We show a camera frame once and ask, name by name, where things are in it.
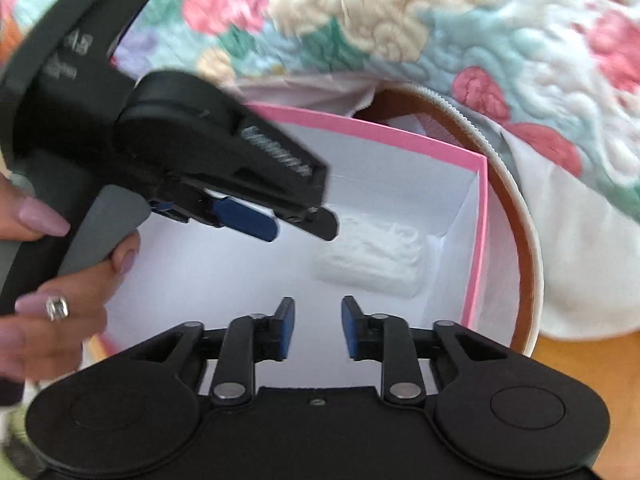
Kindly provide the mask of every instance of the ring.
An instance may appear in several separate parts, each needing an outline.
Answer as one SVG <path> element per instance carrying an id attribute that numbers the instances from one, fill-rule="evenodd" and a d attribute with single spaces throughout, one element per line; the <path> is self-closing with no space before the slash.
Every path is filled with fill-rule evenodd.
<path id="1" fill-rule="evenodd" d="M 60 321 L 69 317 L 69 307 L 65 298 L 51 296 L 47 298 L 47 316 L 51 321 Z"/>

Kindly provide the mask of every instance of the long manicured nail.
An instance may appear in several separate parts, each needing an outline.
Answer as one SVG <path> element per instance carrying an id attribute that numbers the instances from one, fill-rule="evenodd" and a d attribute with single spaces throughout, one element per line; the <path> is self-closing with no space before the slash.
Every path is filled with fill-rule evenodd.
<path id="1" fill-rule="evenodd" d="M 16 326 L 0 326 L 0 348 L 17 350 L 24 345 L 24 335 Z"/>
<path id="2" fill-rule="evenodd" d="M 18 202 L 18 221 L 33 231 L 51 236 L 65 236 L 71 225 L 44 202 L 24 196 Z"/>
<path id="3" fill-rule="evenodd" d="M 55 291 L 30 292 L 21 296 L 15 301 L 15 311 L 18 314 L 28 314 L 29 316 L 46 316 L 47 300 L 58 296 Z"/>
<path id="4" fill-rule="evenodd" d="M 24 365 L 9 357 L 0 358 L 0 375 L 20 380 L 24 377 Z"/>
<path id="5" fill-rule="evenodd" d="M 122 263 L 120 264 L 121 275 L 124 276 L 125 274 L 129 274 L 131 272 L 131 269 L 133 269 L 133 266 L 136 264 L 137 256 L 138 256 L 138 253 L 133 249 L 124 255 L 124 258 L 122 259 Z"/>

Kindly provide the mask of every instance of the quilted blanket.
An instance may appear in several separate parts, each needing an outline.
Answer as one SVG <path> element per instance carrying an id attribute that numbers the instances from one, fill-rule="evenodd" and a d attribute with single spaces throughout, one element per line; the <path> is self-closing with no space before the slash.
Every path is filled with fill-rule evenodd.
<path id="1" fill-rule="evenodd" d="M 1 0 L 0 59 L 55 1 Z M 640 221 L 640 0 L 151 0 L 114 63 L 418 83 Z"/>

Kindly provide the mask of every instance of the wooden surface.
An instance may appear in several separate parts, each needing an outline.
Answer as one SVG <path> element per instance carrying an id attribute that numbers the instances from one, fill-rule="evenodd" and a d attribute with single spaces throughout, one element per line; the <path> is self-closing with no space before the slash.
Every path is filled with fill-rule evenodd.
<path id="1" fill-rule="evenodd" d="M 596 467 L 604 480 L 640 480 L 640 333 L 597 342 L 541 337 L 533 357 L 596 390 L 611 433 Z"/>

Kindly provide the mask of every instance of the human hand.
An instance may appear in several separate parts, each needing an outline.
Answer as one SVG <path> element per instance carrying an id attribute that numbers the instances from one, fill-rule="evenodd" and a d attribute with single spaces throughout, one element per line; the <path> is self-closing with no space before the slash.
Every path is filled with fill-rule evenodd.
<path id="1" fill-rule="evenodd" d="M 0 240 L 63 237 L 69 228 L 62 216 L 0 174 Z M 140 235 L 134 232 L 100 264 L 54 278 L 18 298 L 16 314 L 0 317 L 0 377 L 52 380 L 78 369 L 82 342 L 104 331 L 104 304 L 133 267 L 139 249 Z M 68 318 L 52 322 L 47 317 L 46 301 L 51 296 L 66 299 Z"/>

